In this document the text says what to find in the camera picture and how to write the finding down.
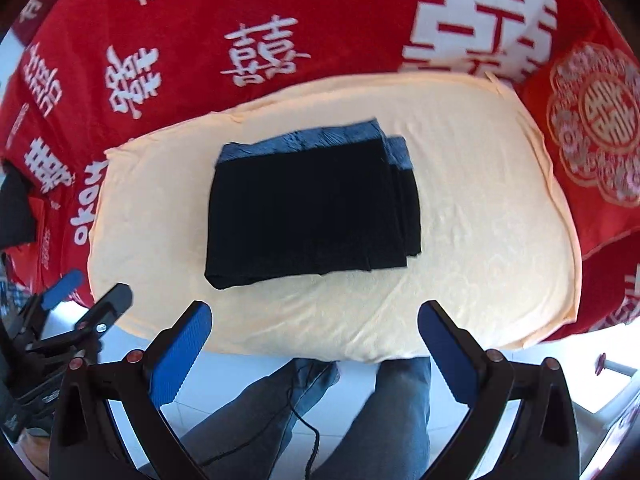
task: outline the white tile floor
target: white tile floor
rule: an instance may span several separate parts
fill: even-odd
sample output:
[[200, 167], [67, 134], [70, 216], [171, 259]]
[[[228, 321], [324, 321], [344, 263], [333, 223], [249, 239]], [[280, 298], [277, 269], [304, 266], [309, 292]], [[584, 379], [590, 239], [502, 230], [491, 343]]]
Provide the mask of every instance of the white tile floor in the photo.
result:
[[[67, 303], [54, 311], [47, 333], [65, 330], [82, 315], [82, 309]], [[541, 344], [525, 351], [505, 352], [514, 361], [538, 364], [546, 356], [554, 356], [561, 363], [573, 399], [585, 408], [596, 411], [612, 399], [627, 383], [628, 378], [605, 370], [600, 377], [594, 374], [597, 356], [606, 351], [612, 360], [640, 367], [640, 323], [618, 326], [605, 331], [573, 336], [560, 342]], [[146, 348], [148, 342], [130, 336], [117, 327], [103, 338], [104, 362], [120, 360], [133, 348]], [[255, 356], [201, 354], [187, 376], [175, 402], [162, 409], [178, 436], [204, 420], [225, 403], [232, 400], [253, 381], [277, 370], [288, 359]], [[315, 466], [322, 463], [335, 449], [374, 387], [375, 365], [355, 362], [340, 363], [340, 381], [329, 389], [324, 398], [305, 416], [321, 433], [321, 443]], [[495, 465], [509, 434], [518, 403], [510, 402], [494, 436], [491, 446], [478, 466], [476, 476], [490, 471]], [[113, 403], [116, 420], [124, 441], [137, 465], [146, 456], [135, 438], [124, 410]], [[457, 403], [449, 392], [440, 371], [433, 368], [431, 385], [431, 418], [429, 434], [431, 458], [437, 457], [466, 413], [466, 406]], [[299, 480], [314, 443], [308, 428], [297, 423], [294, 437], [282, 455], [273, 480]]]

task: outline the blue jeans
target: blue jeans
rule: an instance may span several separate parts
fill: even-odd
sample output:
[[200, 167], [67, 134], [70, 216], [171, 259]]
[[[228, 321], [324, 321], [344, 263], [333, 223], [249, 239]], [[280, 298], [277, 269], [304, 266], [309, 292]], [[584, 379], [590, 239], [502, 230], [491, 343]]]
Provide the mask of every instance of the blue jeans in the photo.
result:
[[[289, 396], [304, 416], [337, 380], [335, 363], [293, 359], [207, 417], [182, 443], [202, 465], [250, 442], [203, 469], [212, 480], [268, 480], [297, 422]], [[419, 479], [429, 466], [430, 383], [428, 357], [383, 362], [375, 391], [312, 480]], [[156, 478], [150, 465], [140, 471]]]

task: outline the black cable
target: black cable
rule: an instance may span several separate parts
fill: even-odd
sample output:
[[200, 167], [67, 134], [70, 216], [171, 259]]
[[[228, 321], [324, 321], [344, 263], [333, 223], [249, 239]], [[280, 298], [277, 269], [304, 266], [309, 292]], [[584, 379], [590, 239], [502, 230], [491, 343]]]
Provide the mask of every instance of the black cable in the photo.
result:
[[[297, 368], [296, 369], [296, 376], [304, 369], [307, 368], [309, 366], [312, 366], [313, 363], [311, 364], [307, 364], [304, 365], [303, 367]], [[324, 373], [324, 370], [322, 370], [322, 372], [320, 372], [320, 374], [318, 375], [318, 377], [320, 375], [322, 375]], [[306, 462], [306, 467], [305, 467], [305, 480], [309, 480], [310, 475], [311, 475], [311, 468], [313, 466], [314, 461], [316, 460], [316, 456], [318, 455], [318, 450], [320, 447], [320, 432], [318, 430], [316, 430], [316, 428], [314, 428], [311, 424], [309, 424], [304, 418], [302, 418], [302, 416], [300, 416], [300, 414], [296, 411], [296, 409], [293, 407], [293, 404], [291, 403], [291, 396], [293, 394], [293, 377], [291, 378], [291, 386], [289, 387], [289, 389], [287, 390], [287, 403], [280, 408], [268, 421], [267, 424], [258, 432], [256, 433], [254, 436], [252, 436], [249, 440], [247, 440], [246, 442], [240, 444], [239, 446], [229, 450], [229, 451], [225, 451], [224, 453], [221, 453], [219, 455], [213, 456], [211, 458], [206, 459], [204, 462], [199, 463], [198, 465], [202, 468], [207, 467], [209, 465], [211, 465], [212, 463], [221, 460], [227, 456], [233, 455], [233, 453], [237, 453], [238, 451], [240, 451], [241, 449], [244, 449], [247, 446], [250, 446], [252, 443], [254, 443], [256, 440], [258, 440], [265, 431], [267, 431], [271, 425], [271, 423], [276, 419], [277, 416], [279, 416], [284, 410], [286, 410], [287, 408], [289, 408], [291, 410], [291, 412], [293, 413], [293, 415], [296, 416], [296, 418], [302, 422], [302, 424], [304, 424], [306, 427], [308, 427], [311, 431], [314, 432], [316, 439], [314, 442], [314, 448], [313, 451], [311, 452], [311, 456], [309, 457], [309, 460]]]

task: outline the blue gripper pad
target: blue gripper pad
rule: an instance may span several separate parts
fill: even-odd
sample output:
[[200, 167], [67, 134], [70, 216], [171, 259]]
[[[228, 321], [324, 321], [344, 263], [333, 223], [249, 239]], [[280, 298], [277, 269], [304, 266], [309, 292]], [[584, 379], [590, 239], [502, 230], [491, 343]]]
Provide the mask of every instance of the blue gripper pad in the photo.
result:
[[42, 294], [42, 309], [51, 310], [65, 301], [82, 284], [82, 280], [84, 280], [82, 272], [77, 269], [70, 270]]
[[161, 406], [174, 402], [211, 333], [212, 325], [213, 316], [209, 305], [194, 301], [173, 328], [162, 331], [151, 343], [153, 346], [156, 341], [164, 339], [163, 335], [169, 335], [172, 339], [168, 340], [168, 347], [149, 370], [149, 397], [158, 410]]
[[418, 331], [454, 398], [472, 408], [478, 398], [479, 373], [484, 368], [479, 355], [482, 348], [469, 332], [453, 323], [437, 301], [427, 301], [420, 307]]

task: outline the black cloth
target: black cloth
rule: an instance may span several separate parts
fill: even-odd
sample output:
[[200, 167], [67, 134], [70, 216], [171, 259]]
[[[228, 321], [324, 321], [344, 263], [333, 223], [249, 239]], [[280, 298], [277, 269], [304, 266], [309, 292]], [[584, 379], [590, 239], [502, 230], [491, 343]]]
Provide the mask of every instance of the black cloth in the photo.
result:
[[34, 242], [36, 220], [28, 193], [31, 183], [10, 162], [2, 163], [4, 182], [0, 187], [0, 251]]
[[382, 139], [216, 167], [205, 271], [215, 288], [405, 267], [419, 252], [413, 171], [389, 165]]

